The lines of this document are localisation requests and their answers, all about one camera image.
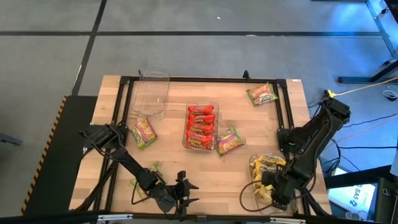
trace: food package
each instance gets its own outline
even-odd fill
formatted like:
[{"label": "food package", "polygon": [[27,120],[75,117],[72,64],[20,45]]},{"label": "food package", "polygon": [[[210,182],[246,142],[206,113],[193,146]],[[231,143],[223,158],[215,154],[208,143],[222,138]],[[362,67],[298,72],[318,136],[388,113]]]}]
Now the food package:
[{"label": "food package", "polygon": [[193,121],[188,120],[187,121],[187,130],[189,130],[195,134],[207,136],[213,132],[214,124],[200,125]]},{"label": "food package", "polygon": [[242,139],[238,136],[235,126],[229,128],[218,138],[217,152],[219,155],[223,155],[232,149],[239,146],[243,146]]},{"label": "food package", "polygon": [[[271,155],[263,155],[256,156],[255,159],[250,162],[250,170],[251,170],[251,178],[252,181],[261,180],[262,174],[264,172],[276,172],[277,165],[285,165],[286,161],[282,156],[277,156],[274,154]],[[272,185],[264,186],[260,182],[255,183],[254,187],[254,195],[257,199],[264,205],[268,205],[272,203],[271,192]]]},{"label": "food package", "polygon": [[[159,162],[154,162],[152,165],[150,165],[149,170],[156,172],[157,174],[159,174],[160,177],[163,178],[163,174],[159,171]],[[135,186],[136,182],[137,182],[136,179],[132,179],[130,181],[130,184],[132,186]],[[138,193],[138,196],[141,199],[143,199],[146,196],[145,192],[139,187],[139,185],[137,185],[137,187],[136,187],[136,192]]]},{"label": "food package", "polygon": [[276,97],[275,93],[269,87],[268,83],[251,90],[246,90],[246,93],[248,93],[248,96],[254,106],[278,99],[278,97]]},{"label": "food package", "polygon": [[214,110],[214,105],[205,105],[205,106],[192,105],[188,107],[189,113],[195,116],[210,115],[212,114],[213,110]]},{"label": "food package", "polygon": [[214,122],[215,118],[216,118],[216,115],[214,115],[214,114],[199,115],[199,116],[195,116],[193,114],[188,114],[188,120],[193,121],[198,124],[201,124],[201,125],[212,124]]},{"label": "food package", "polygon": [[150,126],[147,118],[134,125],[134,127],[131,129],[131,132],[136,139],[138,148],[140,149],[149,146],[157,139],[156,133]]},{"label": "food package", "polygon": [[199,134],[187,131],[187,148],[211,150],[213,146],[214,135],[201,136]]}]

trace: yellow cable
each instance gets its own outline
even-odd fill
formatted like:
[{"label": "yellow cable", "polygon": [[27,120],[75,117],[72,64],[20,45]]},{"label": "yellow cable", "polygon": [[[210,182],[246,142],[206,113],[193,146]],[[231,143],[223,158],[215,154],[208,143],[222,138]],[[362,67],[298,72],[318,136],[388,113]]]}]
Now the yellow cable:
[{"label": "yellow cable", "polygon": [[[382,124],[384,124],[384,123],[389,122],[390,120],[392,120],[392,119],[394,119],[394,118],[396,118],[396,117],[398,117],[398,114],[395,115],[395,116],[392,116],[390,119],[385,120],[385,121],[383,121],[383,122],[381,122],[381,123],[379,123],[379,124],[377,124],[377,125],[371,126],[370,128],[366,128],[365,130],[358,131],[358,132],[356,132],[356,133],[354,133],[354,134],[349,134],[349,135],[347,135],[347,136],[345,136],[345,137],[343,137],[343,138],[337,140],[336,143],[341,142],[342,140],[347,139],[347,138],[350,138],[350,137],[355,136],[355,135],[357,135],[357,134],[364,133],[365,131],[369,131],[370,129],[376,128],[376,127],[378,127],[378,126],[380,126],[380,125],[382,125]],[[330,146],[332,146],[332,145],[334,145],[334,144],[335,144],[335,143],[332,143],[332,144],[328,145],[325,149],[329,148]]]},{"label": "yellow cable", "polygon": [[333,92],[330,91],[330,90],[328,90],[328,93],[329,93],[329,96],[333,98],[333,97],[335,97],[335,96],[341,96],[341,95],[344,95],[344,94],[347,94],[347,93],[352,93],[352,92],[354,92],[354,91],[363,90],[363,89],[365,89],[365,88],[369,88],[369,87],[372,87],[372,86],[377,86],[377,85],[385,84],[385,83],[387,83],[387,82],[391,82],[391,81],[396,80],[396,79],[398,79],[398,77],[391,78],[391,79],[386,80],[386,81],[384,81],[384,82],[375,83],[375,84],[367,85],[367,86],[364,86],[364,87],[361,87],[361,88],[357,88],[357,89],[354,89],[354,90],[346,91],[346,92],[344,92],[344,93],[333,93]]}]

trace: wooden table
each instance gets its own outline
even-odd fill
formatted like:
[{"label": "wooden table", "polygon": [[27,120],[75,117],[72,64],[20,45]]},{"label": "wooden table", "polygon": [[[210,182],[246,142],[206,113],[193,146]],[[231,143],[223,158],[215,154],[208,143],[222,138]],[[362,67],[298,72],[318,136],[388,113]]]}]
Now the wooden table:
[{"label": "wooden table", "polygon": [[[93,115],[93,123],[110,123],[114,102],[118,92],[120,76],[105,76],[101,85]],[[309,120],[303,86],[300,80],[287,80],[290,105],[296,126],[302,126]],[[159,162],[159,170],[169,184],[174,184],[177,172],[185,170],[189,181],[199,190],[191,190],[191,198],[200,198],[188,207],[188,214],[207,215],[249,215],[259,216],[259,212],[247,212],[239,204],[239,193],[249,183],[248,160],[254,154],[278,153],[276,130],[279,128],[274,102],[254,107],[246,90],[259,86],[257,83],[200,83],[170,82],[169,100],[164,119],[151,119],[158,140],[149,147],[140,150],[132,135],[127,137],[126,148],[130,155],[143,167]],[[279,90],[285,114],[283,93]],[[235,125],[245,145],[222,157],[216,152],[198,153],[182,146],[186,104],[189,101],[214,101],[220,106],[218,134]],[[120,108],[121,119],[123,106]],[[141,118],[129,110],[127,125],[133,126]],[[98,182],[103,158],[96,151],[91,151],[81,162],[70,209],[79,206]],[[330,213],[320,165],[317,167],[317,182],[312,192],[315,200]],[[131,205],[133,179],[122,165],[119,165],[117,181],[112,201],[112,212],[162,213],[154,200],[147,200],[138,205]],[[103,190],[100,208],[104,208],[108,186]],[[255,209],[254,198],[250,190],[244,194],[243,203]],[[303,213],[301,200],[298,211]],[[266,213],[274,213],[271,208]]]}]

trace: red snack package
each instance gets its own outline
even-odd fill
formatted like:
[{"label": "red snack package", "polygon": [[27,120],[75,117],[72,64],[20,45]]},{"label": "red snack package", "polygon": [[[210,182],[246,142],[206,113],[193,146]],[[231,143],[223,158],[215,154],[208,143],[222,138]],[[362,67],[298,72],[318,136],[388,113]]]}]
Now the red snack package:
[{"label": "red snack package", "polygon": [[210,125],[200,125],[196,124],[193,121],[188,120],[187,121],[187,130],[195,133],[195,134],[200,134],[203,136],[211,134],[211,132],[214,130],[214,123]]},{"label": "red snack package", "polygon": [[187,131],[187,148],[211,150],[214,135],[201,136],[191,131]]},{"label": "red snack package", "polygon": [[211,112],[213,112],[214,106],[213,105],[207,105],[207,106],[189,106],[188,111],[195,115],[209,115]]},{"label": "red snack package", "polygon": [[193,121],[198,124],[201,124],[201,125],[211,124],[215,118],[216,118],[216,115],[214,115],[214,114],[199,115],[199,116],[195,116],[193,114],[188,114],[188,120]]}]

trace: plastic tray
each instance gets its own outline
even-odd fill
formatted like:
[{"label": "plastic tray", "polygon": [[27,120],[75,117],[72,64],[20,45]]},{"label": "plastic tray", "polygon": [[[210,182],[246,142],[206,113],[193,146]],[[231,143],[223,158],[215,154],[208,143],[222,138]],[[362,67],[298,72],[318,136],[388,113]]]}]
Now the plastic tray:
[{"label": "plastic tray", "polygon": [[[188,119],[188,107],[189,106],[206,106],[206,105],[213,105],[214,106],[214,110],[213,110],[213,114],[216,115],[215,120],[214,120],[214,130],[213,130],[213,146],[211,147],[211,150],[207,150],[207,149],[198,149],[198,148],[188,148],[187,147],[187,119]],[[189,150],[193,150],[195,152],[211,152],[214,151],[217,147],[217,133],[218,133],[218,104],[214,103],[214,102],[189,102],[187,103],[187,108],[185,109],[186,113],[185,113],[185,123],[184,123],[184,132],[183,132],[183,137],[182,137],[182,146],[185,149],[189,149]]]},{"label": "plastic tray", "polygon": [[[265,154],[266,156],[279,156],[279,157],[281,157],[281,158],[285,158],[282,154],[275,154],[275,153],[272,153],[272,154]],[[255,161],[255,160],[257,160],[259,158],[259,156],[258,155],[253,155],[253,156],[251,156],[250,157],[250,159],[249,159],[249,164],[248,164],[248,167],[249,167],[249,177],[250,177],[250,181],[252,182],[252,181],[254,181],[254,178],[253,178],[253,176],[252,176],[252,173],[253,173],[253,168],[250,166],[250,163],[251,162],[253,162],[253,161]],[[253,197],[254,197],[254,199],[256,200],[256,205],[257,205],[257,208],[262,208],[262,207],[265,207],[265,206],[267,206],[267,205],[269,205],[269,204],[265,204],[264,202],[262,202],[262,201],[260,201],[256,196],[255,196],[255,194],[254,194],[254,191],[255,191],[255,188],[254,188],[254,185],[252,185],[252,194],[253,194]],[[294,212],[296,212],[297,211],[297,202],[295,201],[295,200],[291,200],[290,201],[290,203],[288,204],[288,206],[287,206],[287,210],[286,211],[283,211],[283,210],[281,210],[281,209],[278,209],[278,208],[275,208],[275,207],[269,207],[269,208],[267,208],[267,209],[264,209],[263,211],[260,211],[260,213],[262,214],[262,215],[278,215],[278,214],[286,214],[286,213],[291,213],[291,214],[293,214]]]},{"label": "plastic tray", "polygon": [[140,71],[131,109],[140,117],[164,118],[169,97],[170,76],[165,72]]}]

